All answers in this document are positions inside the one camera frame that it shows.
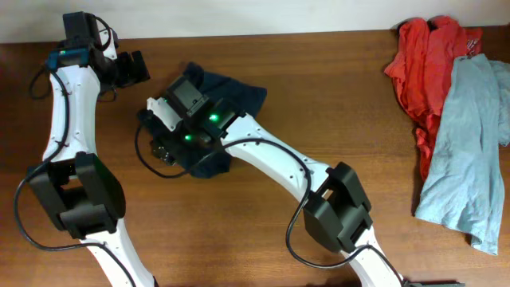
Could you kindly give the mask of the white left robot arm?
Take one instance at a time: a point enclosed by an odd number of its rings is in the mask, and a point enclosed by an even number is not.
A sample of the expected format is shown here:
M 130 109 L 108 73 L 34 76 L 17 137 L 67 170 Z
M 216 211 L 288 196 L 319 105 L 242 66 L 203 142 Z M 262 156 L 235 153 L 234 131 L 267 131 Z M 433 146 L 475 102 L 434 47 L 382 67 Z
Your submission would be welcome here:
M 116 177 L 99 160 L 96 104 L 150 74 L 141 52 L 117 53 L 116 32 L 94 14 L 64 14 L 65 39 L 45 61 L 53 93 L 49 142 L 24 179 L 51 223 L 88 249 L 113 286 L 156 286 L 140 261 L 124 222 L 126 200 Z

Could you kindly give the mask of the red shirt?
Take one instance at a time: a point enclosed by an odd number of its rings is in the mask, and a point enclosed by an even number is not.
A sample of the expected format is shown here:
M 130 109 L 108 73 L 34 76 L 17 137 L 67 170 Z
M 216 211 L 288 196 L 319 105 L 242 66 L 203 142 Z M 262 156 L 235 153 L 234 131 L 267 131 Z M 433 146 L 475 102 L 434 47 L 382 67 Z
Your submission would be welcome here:
M 384 73 L 399 105 L 417 125 L 422 179 L 429 174 L 454 60 L 481 53 L 482 36 L 481 28 L 465 28 L 450 16 L 411 18 L 398 27 L 398 52 Z

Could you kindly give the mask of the light blue shirt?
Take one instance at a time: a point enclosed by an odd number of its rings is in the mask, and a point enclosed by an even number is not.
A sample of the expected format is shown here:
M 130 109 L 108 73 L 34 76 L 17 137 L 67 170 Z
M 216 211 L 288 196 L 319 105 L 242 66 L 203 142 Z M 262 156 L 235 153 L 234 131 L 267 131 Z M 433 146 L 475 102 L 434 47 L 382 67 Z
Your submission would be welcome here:
M 509 144 L 509 65 L 484 54 L 459 57 L 414 213 L 471 237 L 496 255 L 504 209 L 499 148 Z

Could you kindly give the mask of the navy blue shorts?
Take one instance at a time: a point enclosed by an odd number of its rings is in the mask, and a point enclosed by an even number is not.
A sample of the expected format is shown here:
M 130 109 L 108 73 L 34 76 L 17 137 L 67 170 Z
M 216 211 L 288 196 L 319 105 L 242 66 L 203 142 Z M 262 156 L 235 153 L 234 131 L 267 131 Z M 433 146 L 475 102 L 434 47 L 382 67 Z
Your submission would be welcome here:
M 184 129 L 192 133 L 205 132 L 215 139 L 215 142 L 209 155 L 191 167 L 182 167 L 180 175 L 189 174 L 199 179 L 210 179 L 228 172 L 232 157 L 214 149 L 220 144 L 220 139 L 227 135 L 226 129 L 237 117 L 257 116 L 267 94 L 266 88 L 208 72 L 194 62 L 188 63 L 182 74 L 160 97 L 166 98 L 182 118 L 174 132 Z M 137 118 L 139 126 L 135 138 L 139 137 L 141 130 L 149 133 L 150 128 L 166 128 L 147 107 L 138 111 Z

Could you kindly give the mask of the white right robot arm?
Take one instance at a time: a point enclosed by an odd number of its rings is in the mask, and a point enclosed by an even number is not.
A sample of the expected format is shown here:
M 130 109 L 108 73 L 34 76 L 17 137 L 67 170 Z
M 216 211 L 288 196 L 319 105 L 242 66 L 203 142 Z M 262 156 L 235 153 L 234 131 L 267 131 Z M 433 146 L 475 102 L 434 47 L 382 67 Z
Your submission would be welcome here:
M 402 286 L 402 275 L 382 252 L 370 216 L 371 203 L 356 172 L 340 162 L 316 161 L 267 132 L 239 104 L 217 100 L 178 77 L 159 98 L 148 98 L 140 116 L 153 136 L 156 157 L 190 172 L 224 152 L 279 183 L 299 202 L 286 241 L 299 217 L 308 234 L 344 259 L 317 269 L 350 265 L 364 286 Z

